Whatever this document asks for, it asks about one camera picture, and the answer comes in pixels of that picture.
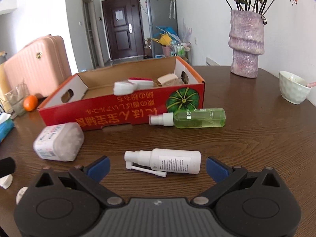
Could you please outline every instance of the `blue clamp pad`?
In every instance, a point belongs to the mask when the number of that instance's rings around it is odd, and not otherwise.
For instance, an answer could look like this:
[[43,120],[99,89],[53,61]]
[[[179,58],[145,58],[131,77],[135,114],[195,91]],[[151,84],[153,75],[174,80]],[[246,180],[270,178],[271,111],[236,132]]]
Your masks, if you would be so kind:
[[206,172],[218,183],[228,177],[233,172],[233,169],[217,159],[209,157],[206,159]]
[[83,172],[99,183],[110,172],[110,167],[110,159],[107,156],[103,156],[84,167]]

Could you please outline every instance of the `door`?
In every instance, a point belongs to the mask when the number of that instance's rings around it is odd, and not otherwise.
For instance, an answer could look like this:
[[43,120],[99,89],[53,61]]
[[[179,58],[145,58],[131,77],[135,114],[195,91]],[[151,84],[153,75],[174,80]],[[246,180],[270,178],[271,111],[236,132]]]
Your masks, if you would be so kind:
[[96,51],[95,42],[94,42],[88,0],[83,0],[83,15],[84,15],[84,24],[86,27],[88,45],[89,45],[89,50],[90,50],[90,56],[92,60],[92,66],[94,69],[96,69],[99,67],[99,62],[98,62],[98,56],[97,56],[97,51]]
[[105,0],[102,7],[111,59],[144,55],[138,0]]

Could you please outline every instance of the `cotton swab container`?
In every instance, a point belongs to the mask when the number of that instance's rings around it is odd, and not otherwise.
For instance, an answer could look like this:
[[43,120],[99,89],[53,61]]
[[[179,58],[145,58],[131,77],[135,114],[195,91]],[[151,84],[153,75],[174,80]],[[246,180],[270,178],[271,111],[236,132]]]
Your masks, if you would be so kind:
[[74,161],[83,141],[84,134],[79,124],[66,123],[45,127],[33,148],[41,159]]

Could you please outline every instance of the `refrigerator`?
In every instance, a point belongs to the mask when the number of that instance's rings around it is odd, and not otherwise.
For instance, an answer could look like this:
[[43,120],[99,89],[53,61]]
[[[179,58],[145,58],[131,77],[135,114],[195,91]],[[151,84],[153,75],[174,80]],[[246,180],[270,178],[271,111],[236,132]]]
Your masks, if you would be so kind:
[[[168,26],[172,27],[178,34],[178,20],[177,11],[175,19],[173,18],[173,5],[171,19],[169,18],[170,12],[170,0],[146,0],[147,1],[147,13],[149,22],[149,33],[150,38],[153,38],[155,34],[159,33],[160,30],[156,26]],[[156,55],[163,54],[162,47],[159,43],[151,41],[151,50],[153,58]]]

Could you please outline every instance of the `wooden table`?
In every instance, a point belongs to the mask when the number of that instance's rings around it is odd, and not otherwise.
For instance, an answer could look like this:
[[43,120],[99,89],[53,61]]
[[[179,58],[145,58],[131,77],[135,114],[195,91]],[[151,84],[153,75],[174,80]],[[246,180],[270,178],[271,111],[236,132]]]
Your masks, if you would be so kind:
[[[230,73],[230,67],[196,67],[206,80],[205,108],[224,108],[226,126],[214,129],[179,130],[173,127],[122,125],[85,132],[85,142],[74,162],[40,159],[33,141],[45,127],[37,112],[15,119],[13,129],[0,145],[0,158],[11,156],[17,169],[12,186],[0,188],[0,225],[9,237],[20,236],[13,220],[15,196],[43,166],[67,170],[109,156],[111,171],[102,181],[126,201],[130,197],[186,196],[192,199],[214,184],[205,172],[205,160],[215,156],[228,165],[249,171],[276,168],[301,205],[303,219],[296,237],[316,233],[316,108],[304,101],[284,100],[278,79],[260,69],[257,79]],[[154,148],[199,150],[199,175],[168,174],[159,178],[125,169],[124,152]]]

